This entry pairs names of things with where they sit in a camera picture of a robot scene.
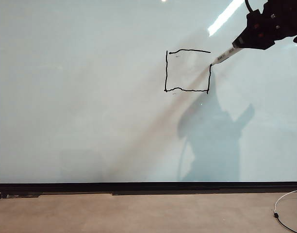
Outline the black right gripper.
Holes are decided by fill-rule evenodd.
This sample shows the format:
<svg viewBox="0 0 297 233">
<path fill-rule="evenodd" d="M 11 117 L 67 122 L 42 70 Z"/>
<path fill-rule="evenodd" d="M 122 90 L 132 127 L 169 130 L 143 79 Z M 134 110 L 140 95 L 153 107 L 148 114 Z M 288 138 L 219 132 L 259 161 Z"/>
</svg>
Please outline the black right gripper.
<svg viewBox="0 0 297 233">
<path fill-rule="evenodd" d="M 263 11 L 253 10 L 245 1 L 249 11 L 247 27 L 232 42 L 234 48 L 266 50 L 276 41 L 286 37 L 283 30 L 284 0 L 268 0 Z"/>
</svg>

